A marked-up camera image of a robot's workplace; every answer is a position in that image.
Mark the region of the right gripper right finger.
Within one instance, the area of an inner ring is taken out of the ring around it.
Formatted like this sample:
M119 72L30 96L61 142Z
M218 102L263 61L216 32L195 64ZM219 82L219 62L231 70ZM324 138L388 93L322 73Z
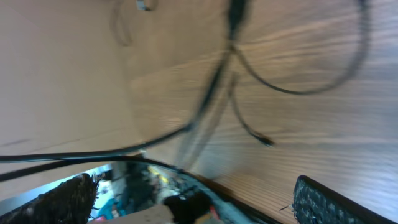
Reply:
M297 178L292 210L300 224L395 224L306 175Z

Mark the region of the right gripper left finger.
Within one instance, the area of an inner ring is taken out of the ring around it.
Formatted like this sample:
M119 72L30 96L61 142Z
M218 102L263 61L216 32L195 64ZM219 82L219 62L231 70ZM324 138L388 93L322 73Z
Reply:
M86 173L1 215L1 224L86 224L97 199L100 178Z

